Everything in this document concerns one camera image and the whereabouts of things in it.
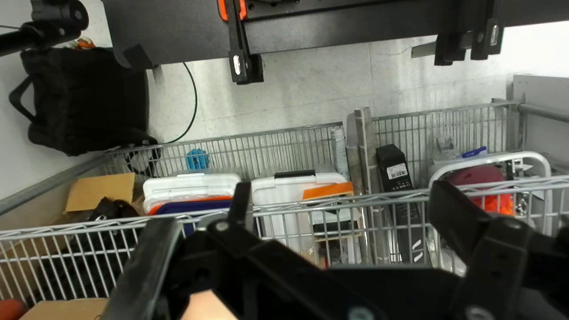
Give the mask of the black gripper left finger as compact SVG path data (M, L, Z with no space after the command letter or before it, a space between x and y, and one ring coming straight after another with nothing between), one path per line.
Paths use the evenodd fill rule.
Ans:
M214 292L240 320L331 320L326 275L278 241L251 234L251 186L239 184L226 219L208 227L219 262Z

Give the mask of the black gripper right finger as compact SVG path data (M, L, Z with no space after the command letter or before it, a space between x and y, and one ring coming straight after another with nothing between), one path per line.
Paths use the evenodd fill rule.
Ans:
M496 282L512 276L516 287L539 291L546 298L569 294L566 227L546 235L520 219L488 214L448 182L432 186L429 219L468 266L468 276L488 271Z

